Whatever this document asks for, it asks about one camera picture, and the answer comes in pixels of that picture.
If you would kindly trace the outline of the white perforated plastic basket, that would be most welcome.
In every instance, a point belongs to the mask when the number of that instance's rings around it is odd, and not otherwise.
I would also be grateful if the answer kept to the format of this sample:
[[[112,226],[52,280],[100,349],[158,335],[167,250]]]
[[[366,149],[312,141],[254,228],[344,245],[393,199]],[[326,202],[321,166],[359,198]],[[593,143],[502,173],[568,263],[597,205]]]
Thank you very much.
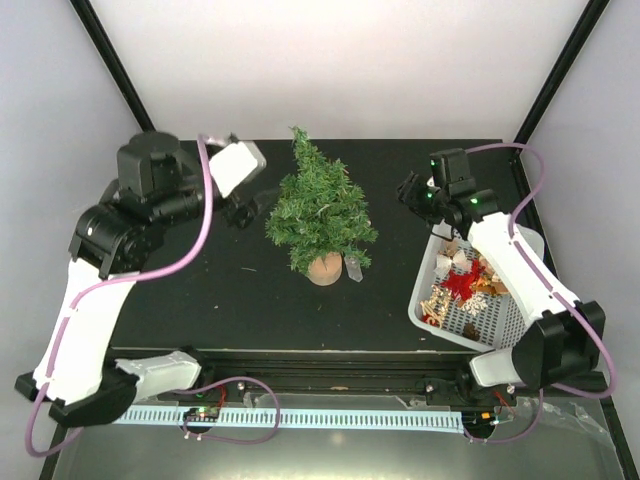
[[[408,306],[410,321],[415,326],[435,336],[478,352],[514,346],[525,333],[526,325],[515,300],[509,293],[501,296],[481,293],[485,295],[488,307],[476,317],[460,309],[460,306],[465,301],[452,297],[449,312],[442,329],[429,326],[422,321],[419,302],[430,297],[432,287],[434,285],[440,286],[450,272],[466,273],[460,270],[451,270],[445,277],[435,275],[436,255],[443,253],[443,242],[456,239],[459,243],[459,250],[463,250],[471,262],[479,258],[478,252],[471,247],[470,243],[463,240],[448,225],[441,223],[433,226],[430,229],[430,233],[431,236],[418,270]],[[478,341],[472,341],[462,336],[463,327],[467,322],[471,322],[478,329],[480,333]]]

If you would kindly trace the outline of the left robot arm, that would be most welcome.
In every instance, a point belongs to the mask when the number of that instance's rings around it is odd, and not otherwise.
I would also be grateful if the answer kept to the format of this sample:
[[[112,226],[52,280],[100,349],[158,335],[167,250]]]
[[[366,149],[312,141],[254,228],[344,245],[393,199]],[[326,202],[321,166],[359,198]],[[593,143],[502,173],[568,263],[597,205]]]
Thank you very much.
[[[110,360],[106,353],[134,285],[184,267],[178,261],[146,269],[166,232],[191,220],[208,230],[217,210],[245,226],[257,206],[240,203],[236,189],[266,160],[252,141],[229,137],[215,153],[192,156],[174,135],[151,131],[121,146],[116,163],[115,180],[74,229],[65,296],[49,345],[38,366],[15,382],[28,400],[49,401],[50,417],[68,429],[112,423],[133,404],[160,394],[183,390],[202,399],[213,391],[213,372],[191,348],[139,360]]]

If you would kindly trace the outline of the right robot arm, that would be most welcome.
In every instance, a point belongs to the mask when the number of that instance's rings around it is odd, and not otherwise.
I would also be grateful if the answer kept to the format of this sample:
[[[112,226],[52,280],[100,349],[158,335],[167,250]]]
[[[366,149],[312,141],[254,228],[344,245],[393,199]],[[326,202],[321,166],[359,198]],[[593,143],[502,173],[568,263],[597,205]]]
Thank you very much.
[[[522,204],[506,214],[493,190],[477,187],[469,153],[436,152],[428,174],[410,173],[397,188],[429,235],[409,320],[474,351],[454,379],[467,403],[506,385],[595,397],[571,382],[600,361],[613,364],[602,341],[603,309],[547,268],[541,236],[516,223]]]

